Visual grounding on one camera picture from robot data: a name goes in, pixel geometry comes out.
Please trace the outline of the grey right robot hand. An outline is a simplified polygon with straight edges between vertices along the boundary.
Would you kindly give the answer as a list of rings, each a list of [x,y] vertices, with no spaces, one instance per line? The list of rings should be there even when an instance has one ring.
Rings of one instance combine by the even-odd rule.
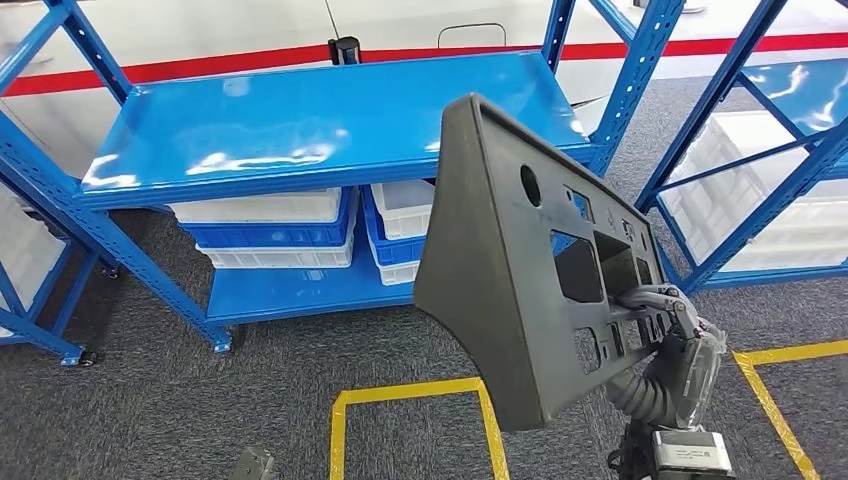
[[[664,311],[671,317],[671,328],[643,372],[625,370],[605,384],[608,400],[625,415],[652,426],[698,428],[726,352],[726,332],[701,317],[671,284],[643,285],[617,302]]]

